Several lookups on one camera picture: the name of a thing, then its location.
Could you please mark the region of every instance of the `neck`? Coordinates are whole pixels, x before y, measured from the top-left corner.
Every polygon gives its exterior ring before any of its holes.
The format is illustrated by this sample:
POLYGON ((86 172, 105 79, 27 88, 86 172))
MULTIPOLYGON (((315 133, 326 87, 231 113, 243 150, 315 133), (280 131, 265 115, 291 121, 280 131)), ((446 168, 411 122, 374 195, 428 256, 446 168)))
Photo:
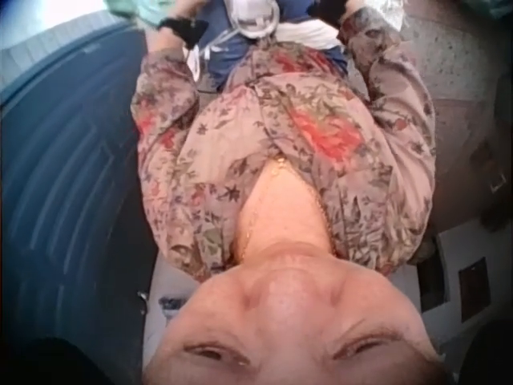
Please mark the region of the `neck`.
POLYGON ((332 253, 325 214, 316 193, 288 167, 269 162, 239 218, 237 259, 261 257, 280 245, 310 245, 332 253))

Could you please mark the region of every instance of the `eye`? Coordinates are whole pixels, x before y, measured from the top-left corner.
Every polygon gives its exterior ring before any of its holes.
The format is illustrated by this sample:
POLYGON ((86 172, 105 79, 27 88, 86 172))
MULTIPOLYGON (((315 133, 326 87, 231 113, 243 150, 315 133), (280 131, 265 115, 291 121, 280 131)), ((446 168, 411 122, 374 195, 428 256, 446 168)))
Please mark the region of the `eye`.
POLYGON ((240 366, 249 365, 249 360, 242 354, 220 345, 197 345, 184 348, 190 355, 218 361, 222 363, 233 363, 240 366))
POLYGON ((396 341, 398 337, 391 336, 365 336, 357 338, 355 341, 346 343, 335 355, 333 359, 347 359, 355 355, 359 355, 375 347, 386 345, 392 341, 396 341))

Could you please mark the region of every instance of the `necklace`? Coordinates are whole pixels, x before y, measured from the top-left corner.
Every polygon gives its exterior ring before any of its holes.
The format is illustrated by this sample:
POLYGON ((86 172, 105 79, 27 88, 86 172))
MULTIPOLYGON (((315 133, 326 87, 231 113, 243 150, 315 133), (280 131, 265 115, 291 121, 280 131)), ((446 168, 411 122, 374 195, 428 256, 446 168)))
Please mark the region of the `necklace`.
MULTIPOLYGON (((315 203, 317 205, 317 207, 321 210, 321 213, 322 213, 322 216, 323 216, 323 221, 324 221, 324 226, 325 226, 325 231, 328 233, 329 235, 329 247, 330 247, 330 250, 331 250, 331 253, 334 253, 334 241, 333 241, 333 236, 332 236, 332 232, 331 232, 331 225, 328 221, 328 216, 326 215, 326 211, 321 203, 321 199, 319 198, 319 194, 317 193, 317 191, 315 191, 315 189, 310 186, 308 183, 306 183, 303 178, 301 177, 301 175, 299 175, 297 173, 296 170, 294 170, 294 168, 292 168, 288 162, 286 161, 285 158, 283 157, 279 157, 277 158, 277 165, 274 167, 274 169, 271 171, 271 178, 269 179, 269 181, 267 182, 265 188, 264 188, 264 191, 263 193, 261 194, 260 198, 258 199, 258 202, 256 204, 257 208, 261 207, 261 204, 262 202, 264 201, 264 198, 267 196, 267 193, 269 192, 269 186, 271 185, 271 182, 273 180, 275 180, 277 178, 277 176, 280 175, 280 173, 284 170, 284 169, 287 169, 288 171, 290 171, 294 176, 296 176, 296 178, 299 179, 299 181, 305 185, 305 187, 308 189, 310 195, 312 195, 312 197, 314 198, 315 200, 315 203)), ((239 254, 240 256, 237 258, 237 262, 241 263, 245 257, 246 257, 246 251, 248 249, 248 245, 249 245, 249 241, 251 240, 251 236, 253 234, 253 230, 255 229, 255 224, 256 222, 258 221, 258 218, 260 217, 259 215, 259 210, 258 209, 255 209, 253 212, 252 212, 252 216, 251 216, 251 220, 249 221, 249 224, 248 224, 248 230, 246 231, 246 233, 244 234, 243 236, 243 239, 244 239, 244 246, 241 248, 241 253, 239 254)))

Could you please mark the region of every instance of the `black wristband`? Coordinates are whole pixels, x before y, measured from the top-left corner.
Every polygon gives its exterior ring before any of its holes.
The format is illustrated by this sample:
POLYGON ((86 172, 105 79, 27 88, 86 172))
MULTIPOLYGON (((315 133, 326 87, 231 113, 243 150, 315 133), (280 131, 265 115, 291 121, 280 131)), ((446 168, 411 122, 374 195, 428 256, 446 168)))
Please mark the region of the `black wristband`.
POLYGON ((319 18, 337 29, 341 27, 340 19, 345 13, 347 0, 321 0, 308 7, 307 13, 312 18, 319 18))
POLYGON ((176 36, 185 42, 185 47, 191 50, 207 30, 208 22, 189 18, 165 18, 159 23, 157 30, 161 28, 172 30, 176 36))

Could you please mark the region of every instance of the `sleeve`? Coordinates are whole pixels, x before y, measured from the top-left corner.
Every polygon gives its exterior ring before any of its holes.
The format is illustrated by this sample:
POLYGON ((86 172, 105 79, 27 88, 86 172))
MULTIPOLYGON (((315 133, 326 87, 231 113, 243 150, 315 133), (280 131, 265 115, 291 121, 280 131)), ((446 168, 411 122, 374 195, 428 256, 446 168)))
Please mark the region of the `sleeve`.
POLYGON ((192 74, 181 52, 144 58, 131 102, 139 130, 139 178, 143 206, 160 250, 168 250, 166 218, 172 202, 176 160, 199 108, 192 74))
POLYGON ((349 16, 339 39, 351 52, 366 82, 369 110, 395 160, 394 221, 408 234, 394 236, 409 258, 426 229, 434 192, 434 106, 415 67, 410 44, 374 9, 349 16))

